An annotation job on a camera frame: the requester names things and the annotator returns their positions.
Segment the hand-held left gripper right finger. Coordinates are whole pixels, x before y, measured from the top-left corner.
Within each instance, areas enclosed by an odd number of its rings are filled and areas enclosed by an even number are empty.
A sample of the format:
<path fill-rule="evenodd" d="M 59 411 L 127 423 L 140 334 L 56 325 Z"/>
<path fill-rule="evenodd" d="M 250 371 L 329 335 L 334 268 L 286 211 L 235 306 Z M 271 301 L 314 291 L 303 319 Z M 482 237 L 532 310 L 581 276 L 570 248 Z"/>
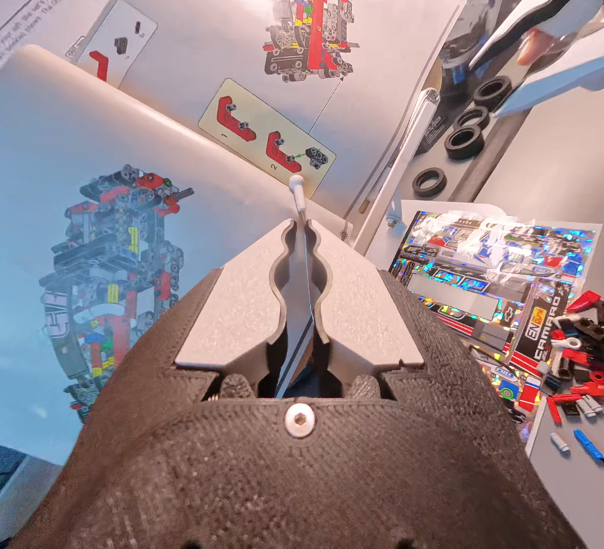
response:
<path fill-rule="evenodd" d="M 313 364 L 344 388 L 360 375 L 424 367 L 378 269 L 315 220 L 306 224 L 315 337 Z"/>

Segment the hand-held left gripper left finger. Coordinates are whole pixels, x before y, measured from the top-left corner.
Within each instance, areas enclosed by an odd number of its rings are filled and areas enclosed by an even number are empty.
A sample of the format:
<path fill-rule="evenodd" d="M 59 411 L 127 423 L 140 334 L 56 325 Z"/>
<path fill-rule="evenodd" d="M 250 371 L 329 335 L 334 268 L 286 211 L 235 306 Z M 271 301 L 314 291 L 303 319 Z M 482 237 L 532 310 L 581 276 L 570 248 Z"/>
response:
<path fill-rule="evenodd" d="M 282 293 L 296 233 L 297 223 L 285 220 L 221 268 L 175 358 L 178 368 L 277 384 L 288 351 Z"/>

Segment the lego instruction booklet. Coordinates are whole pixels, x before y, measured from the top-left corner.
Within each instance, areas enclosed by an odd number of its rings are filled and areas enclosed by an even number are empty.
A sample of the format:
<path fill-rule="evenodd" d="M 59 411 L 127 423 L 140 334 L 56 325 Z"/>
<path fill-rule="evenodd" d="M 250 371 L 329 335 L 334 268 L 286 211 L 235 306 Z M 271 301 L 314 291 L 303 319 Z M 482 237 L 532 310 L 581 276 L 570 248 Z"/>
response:
<path fill-rule="evenodd" d="M 108 0 L 1 67 L 1 449 L 57 469 L 138 339 L 288 218 L 349 241 L 465 0 Z"/>

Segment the pile of mixed lego pieces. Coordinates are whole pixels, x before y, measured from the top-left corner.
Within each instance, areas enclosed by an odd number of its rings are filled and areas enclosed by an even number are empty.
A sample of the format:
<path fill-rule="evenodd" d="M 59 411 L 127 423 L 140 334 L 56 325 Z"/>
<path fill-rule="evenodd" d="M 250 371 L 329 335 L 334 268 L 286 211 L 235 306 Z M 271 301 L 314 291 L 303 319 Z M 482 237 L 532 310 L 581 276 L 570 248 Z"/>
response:
<path fill-rule="evenodd" d="M 550 441 L 569 459 L 571 448 L 562 429 L 564 423 L 574 424 L 573 438 L 602 465 L 603 448 L 579 427 L 603 421 L 603 295 L 584 291 L 548 325 L 550 369 L 545 375 L 545 408 L 553 424 Z"/>

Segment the person's right hand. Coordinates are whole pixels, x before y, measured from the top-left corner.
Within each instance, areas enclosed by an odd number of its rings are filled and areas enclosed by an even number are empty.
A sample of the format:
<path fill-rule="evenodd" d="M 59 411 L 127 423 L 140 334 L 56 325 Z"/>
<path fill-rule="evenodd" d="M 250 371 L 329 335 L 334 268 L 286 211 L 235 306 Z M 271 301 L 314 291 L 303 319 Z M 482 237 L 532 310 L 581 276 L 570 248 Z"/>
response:
<path fill-rule="evenodd" d="M 518 50 L 517 64 L 521 67 L 529 67 L 546 54 L 556 40 L 557 38 L 549 33 L 536 27 L 532 28 L 526 32 Z"/>

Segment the black rubber tire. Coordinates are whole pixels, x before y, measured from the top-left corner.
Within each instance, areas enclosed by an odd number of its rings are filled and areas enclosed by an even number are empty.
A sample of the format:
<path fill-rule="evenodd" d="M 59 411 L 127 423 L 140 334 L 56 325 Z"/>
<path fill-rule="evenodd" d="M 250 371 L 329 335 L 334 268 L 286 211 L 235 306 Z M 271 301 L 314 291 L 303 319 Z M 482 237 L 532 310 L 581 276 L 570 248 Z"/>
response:
<path fill-rule="evenodd" d="M 457 115 L 452 127 L 454 130 L 460 130 L 467 127 L 477 127 L 484 130 L 490 123 L 490 113 L 487 107 L 474 106 L 464 110 Z"/>
<path fill-rule="evenodd" d="M 484 148 L 482 130 L 476 125 L 461 127 L 446 138 L 444 146 L 449 159 L 462 161 L 473 158 Z"/>
<path fill-rule="evenodd" d="M 482 82 L 473 92 L 473 102 L 477 107 L 485 107 L 493 113 L 509 96 L 512 82 L 504 75 L 495 76 Z"/>
<path fill-rule="evenodd" d="M 412 190 L 419 198 L 432 198 L 444 191 L 447 182 L 447 176 L 441 168 L 429 167 L 414 177 Z"/>

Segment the holographic sticker sheet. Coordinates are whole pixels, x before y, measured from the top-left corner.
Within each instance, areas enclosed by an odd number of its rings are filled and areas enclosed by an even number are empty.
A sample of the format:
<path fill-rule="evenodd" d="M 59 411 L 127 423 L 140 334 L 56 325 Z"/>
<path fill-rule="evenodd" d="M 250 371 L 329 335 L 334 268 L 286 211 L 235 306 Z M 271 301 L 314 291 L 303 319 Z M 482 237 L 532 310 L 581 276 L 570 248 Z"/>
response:
<path fill-rule="evenodd" d="M 389 273 L 457 334 L 528 439 L 545 404 L 548 321 L 585 290 L 600 224 L 421 211 Z"/>

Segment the white stand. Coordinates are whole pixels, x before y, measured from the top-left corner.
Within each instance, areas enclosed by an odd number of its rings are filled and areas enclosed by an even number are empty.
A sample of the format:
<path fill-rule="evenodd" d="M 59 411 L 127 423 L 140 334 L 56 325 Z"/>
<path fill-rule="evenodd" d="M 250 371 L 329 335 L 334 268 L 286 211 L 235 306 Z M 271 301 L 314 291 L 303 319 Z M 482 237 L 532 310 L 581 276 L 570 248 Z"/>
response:
<path fill-rule="evenodd" d="M 365 256 L 371 243 L 379 233 L 378 230 L 382 220 L 390 216 L 389 203 L 396 195 L 398 184 L 419 146 L 421 137 L 435 114 L 439 101 L 440 95 L 436 89 L 427 88 L 419 94 L 401 145 L 376 183 L 380 188 L 378 192 L 371 190 L 371 193 L 375 196 L 372 208 L 367 214 L 351 248 L 375 272 L 377 268 L 370 264 Z M 286 388 L 297 379 L 299 370 L 306 365 L 312 351 L 310 343 L 313 333 L 322 329 L 318 302 L 321 300 L 321 296 L 327 292 L 327 288 L 318 288 L 319 293 L 315 296 L 310 288 L 312 284 L 313 247 L 320 242 L 320 239 L 314 238 L 307 228 L 307 202 L 304 197 L 302 177 L 294 175 L 289 185 L 295 200 L 297 218 L 295 222 L 295 250 L 292 252 L 293 259 L 290 264 L 290 271 L 294 274 L 294 284 L 291 289 L 292 295 L 287 296 L 293 299 L 293 302 L 288 306 L 288 316 L 301 318 L 301 322 L 305 326 L 298 328 L 300 323 L 292 320 L 289 322 L 288 356 L 286 364 L 282 366 L 280 372 L 276 397 L 284 395 Z M 381 340 L 382 336 L 385 335 L 382 328 L 389 331 L 390 336 L 393 337 L 393 340 L 387 343 L 379 341 L 379 349 L 376 354 L 385 356 L 386 359 L 379 360 L 373 366 L 373 371 L 389 371 L 403 365 L 418 368 L 424 363 L 419 356 L 420 344 L 417 333 L 404 323 L 400 314 L 396 317 L 393 316 L 387 310 L 385 301 L 373 298 L 367 288 L 361 290 L 361 305 L 362 312 L 369 315 L 368 321 L 361 325 L 361 330 L 368 331 L 369 323 L 377 323 L 379 316 L 383 314 L 385 316 L 384 325 L 378 331 L 370 331 L 369 338 Z"/>

